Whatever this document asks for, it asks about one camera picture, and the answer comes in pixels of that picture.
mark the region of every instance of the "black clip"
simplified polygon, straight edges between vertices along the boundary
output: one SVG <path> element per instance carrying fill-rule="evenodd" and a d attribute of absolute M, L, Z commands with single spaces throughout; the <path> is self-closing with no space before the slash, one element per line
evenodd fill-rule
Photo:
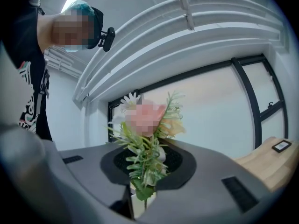
<path fill-rule="evenodd" d="M 98 47 L 103 47 L 103 50 L 107 52 L 110 50 L 115 38 L 115 30 L 114 28 L 108 28 L 107 32 L 102 31 L 102 33 L 104 34 L 101 35 L 101 40 Z"/>

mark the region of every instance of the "black t-shirt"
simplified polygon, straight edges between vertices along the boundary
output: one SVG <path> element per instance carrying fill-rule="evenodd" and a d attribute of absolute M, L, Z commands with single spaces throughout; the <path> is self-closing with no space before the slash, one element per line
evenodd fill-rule
<path fill-rule="evenodd" d="M 40 114 L 36 113 L 37 97 L 45 71 L 45 59 L 37 41 L 37 16 L 37 7 L 29 3 L 20 8 L 17 17 L 10 24 L 6 24 L 3 43 L 20 75 L 34 90 L 19 125 L 42 139 L 52 140 L 47 122 L 45 94 L 42 97 Z"/>

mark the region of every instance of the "black slot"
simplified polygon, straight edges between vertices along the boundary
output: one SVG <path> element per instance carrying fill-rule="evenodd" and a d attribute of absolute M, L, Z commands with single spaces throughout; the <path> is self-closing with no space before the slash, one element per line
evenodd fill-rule
<path fill-rule="evenodd" d="M 258 204 L 256 198 L 236 177 L 222 179 L 222 183 L 227 188 L 242 212 L 246 212 Z"/>
<path fill-rule="evenodd" d="M 69 158 L 64 158 L 62 159 L 64 161 L 65 164 L 68 164 L 68 163 L 71 163 L 71 162 L 76 162 L 76 161 L 79 161 L 79 160 L 82 160 L 83 158 L 79 155 L 76 155 L 76 156 L 72 156 L 72 157 L 69 157 Z"/>

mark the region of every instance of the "metal bracket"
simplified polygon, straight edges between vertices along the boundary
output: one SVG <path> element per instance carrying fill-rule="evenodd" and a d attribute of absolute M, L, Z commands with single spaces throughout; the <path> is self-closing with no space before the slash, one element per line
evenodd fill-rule
<path fill-rule="evenodd" d="M 190 6 L 189 6 L 189 2 L 188 0 L 180 0 L 181 2 L 181 8 L 183 10 L 186 11 L 186 19 L 187 19 L 187 26 L 188 26 L 188 29 L 191 30 L 191 31 L 194 31 L 194 21 L 193 21 L 193 17 L 192 17 L 192 13 L 190 11 Z"/>

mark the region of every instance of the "pink flower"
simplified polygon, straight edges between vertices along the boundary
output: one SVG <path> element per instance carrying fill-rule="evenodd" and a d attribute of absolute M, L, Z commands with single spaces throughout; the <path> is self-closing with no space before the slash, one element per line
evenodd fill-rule
<path fill-rule="evenodd" d="M 151 100 L 142 100 L 135 110 L 128 110 L 126 124 L 138 135 L 150 137 L 155 132 L 166 110 L 166 105 L 157 105 Z"/>

